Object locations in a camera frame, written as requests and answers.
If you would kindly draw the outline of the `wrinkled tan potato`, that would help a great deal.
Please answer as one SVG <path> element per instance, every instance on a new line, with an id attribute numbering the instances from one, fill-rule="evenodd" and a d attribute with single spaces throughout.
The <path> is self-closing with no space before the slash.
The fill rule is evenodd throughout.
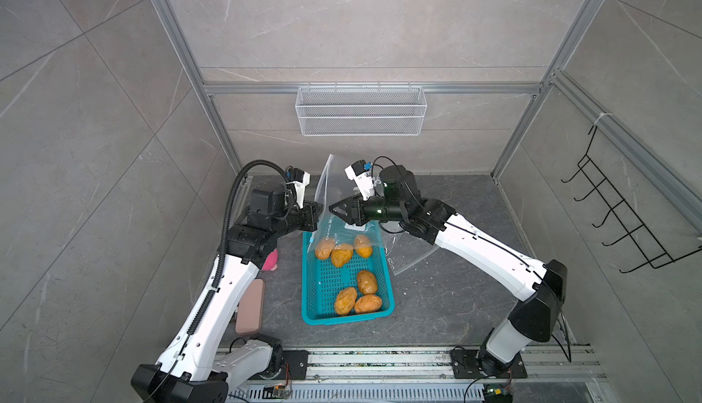
<path id="1" fill-rule="evenodd" d="M 318 260 L 327 260 L 331 257 L 335 247 L 336 242 L 333 238 L 321 238 L 321 240 L 316 243 L 314 256 L 316 256 Z"/>

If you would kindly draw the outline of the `smooth brown potato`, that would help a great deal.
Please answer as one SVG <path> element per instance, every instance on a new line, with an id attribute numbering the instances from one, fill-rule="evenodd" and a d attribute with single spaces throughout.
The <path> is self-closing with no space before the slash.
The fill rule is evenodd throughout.
<path id="1" fill-rule="evenodd" d="M 356 275 L 356 283 L 358 284 L 358 291 L 362 295 L 371 295 L 378 292 L 378 281 L 371 271 L 360 271 Z"/>

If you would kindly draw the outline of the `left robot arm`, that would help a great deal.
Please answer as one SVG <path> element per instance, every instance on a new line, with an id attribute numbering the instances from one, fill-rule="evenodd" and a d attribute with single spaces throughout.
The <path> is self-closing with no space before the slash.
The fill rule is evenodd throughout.
<path id="1" fill-rule="evenodd" d="M 131 385 L 145 402 L 223 402 L 232 390 L 259 373 L 274 374 L 282 349 L 258 336 L 221 361 L 216 356 L 230 320 L 280 238 L 317 229 L 321 206 L 314 201 L 267 214 L 249 207 L 228 227 L 228 250 L 219 254 L 186 322 L 155 364 L 140 365 Z"/>

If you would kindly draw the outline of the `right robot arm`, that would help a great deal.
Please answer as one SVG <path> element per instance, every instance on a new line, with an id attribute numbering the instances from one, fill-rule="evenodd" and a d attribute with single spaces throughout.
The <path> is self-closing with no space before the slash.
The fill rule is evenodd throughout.
<path id="1" fill-rule="evenodd" d="M 470 223 L 439 199 L 422 196 L 412 172 L 390 165 L 373 173 L 363 160 L 345 173 L 356 194 L 329 207 L 348 225 L 396 222 L 401 231 L 473 264 L 517 299 L 508 317 L 494 328 L 476 356 L 486 376 L 512 368 L 523 348 L 550 340 L 566 299 L 568 270 L 557 260 L 545 263 L 515 251 Z"/>

